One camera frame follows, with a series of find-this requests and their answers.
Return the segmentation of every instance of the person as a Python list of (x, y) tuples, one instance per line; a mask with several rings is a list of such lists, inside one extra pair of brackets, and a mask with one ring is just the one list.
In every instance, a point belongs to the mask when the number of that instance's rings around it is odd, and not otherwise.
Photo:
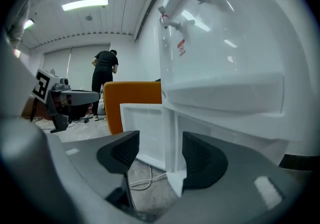
[[(117, 51), (102, 51), (97, 54), (92, 64), (95, 66), (95, 71), (92, 76), (92, 91), (100, 93), (101, 86), (106, 82), (113, 81), (112, 73), (116, 74), (118, 70)], [(98, 105), (99, 101), (93, 103), (92, 112), (93, 120), (99, 120), (98, 117)]]
[[(12, 48), (18, 48), (22, 35), (24, 33), (24, 24), (28, 20), (31, 0), (16, 0), (8, 13), (5, 20), (5, 32), (7, 40), (10, 42)], [(29, 117), (33, 106), (34, 98), (32, 96), (26, 102), (22, 116)], [(50, 118), (44, 104), (39, 103), (37, 107), (36, 117)]]

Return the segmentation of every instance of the orange chair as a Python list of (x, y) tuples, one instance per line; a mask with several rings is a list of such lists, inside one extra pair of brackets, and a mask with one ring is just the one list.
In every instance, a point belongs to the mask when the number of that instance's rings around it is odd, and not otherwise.
[(107, 82), (103, 86), (104, 108), (111, 134), (123, 132), (121, 103), (162, 103), (161, 82)]

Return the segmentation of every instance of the concrete floor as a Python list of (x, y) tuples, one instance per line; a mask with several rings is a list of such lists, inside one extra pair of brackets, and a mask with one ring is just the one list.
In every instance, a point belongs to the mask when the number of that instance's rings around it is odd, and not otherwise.
[[(50, 129), (54, 128), (52, 121), (39, 120), (35, 123), (45, 133), (50, 133)], [(73, 142), (94, 139), (110, 135), (108, 123), (104, 120), (104, 116), (100, 116), (99, 121), (89, 119), (88, 123), (71, 123), (66, 131), (55, 133), (59, 136), (62, 142)], [(164, 171), (152, 167), (152, 175), (156, 177)], [(135, 160), (128, 172), (129, 183), (149, 179), (150, 171), (149, 166), (139, 160)], [(151, 186), (143, 191), (131, 190), (133, 202), (138, 211), (162, 215), (175, 203), (178, 199), (173, 189), (168, 183), (166, 176), (163, 175), (157, 179), (158, 181), (152, 182)], [(148, 184), (137, 186), (140, 189), (146, 187)]]

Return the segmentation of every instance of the red label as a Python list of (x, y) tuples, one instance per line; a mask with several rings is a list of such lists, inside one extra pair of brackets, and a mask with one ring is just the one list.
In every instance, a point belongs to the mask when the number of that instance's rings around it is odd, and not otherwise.
[(185, 43), (184, 40), (185, 40), (185, 39), (183, 39), (183, 40), (178, 44), (178, 48), (180, 48), (180, 47)]

